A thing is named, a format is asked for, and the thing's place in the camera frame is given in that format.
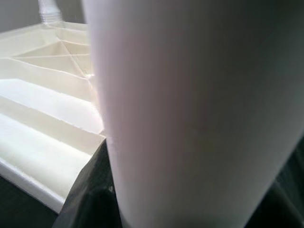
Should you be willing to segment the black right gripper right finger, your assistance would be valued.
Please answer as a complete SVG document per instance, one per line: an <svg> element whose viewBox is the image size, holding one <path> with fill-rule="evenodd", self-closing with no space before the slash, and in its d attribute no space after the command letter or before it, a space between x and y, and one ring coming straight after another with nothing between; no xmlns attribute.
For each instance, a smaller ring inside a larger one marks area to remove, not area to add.
<svg viewBox="0 0 304 228"><path fill-rule="evenodd" d="M282 188L274 184L249 220L250 228L302 228L304 218Z"/></svg>

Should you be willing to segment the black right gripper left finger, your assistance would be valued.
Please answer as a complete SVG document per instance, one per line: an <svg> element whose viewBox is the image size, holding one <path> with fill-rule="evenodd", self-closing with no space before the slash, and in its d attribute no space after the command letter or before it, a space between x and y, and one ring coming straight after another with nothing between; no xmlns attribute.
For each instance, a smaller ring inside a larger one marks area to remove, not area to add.
<svg viewBox="0 0 304 228"><path fill-rule="evenodd" d="M106 140L78 174L54 227L122 227Z"/></svg>

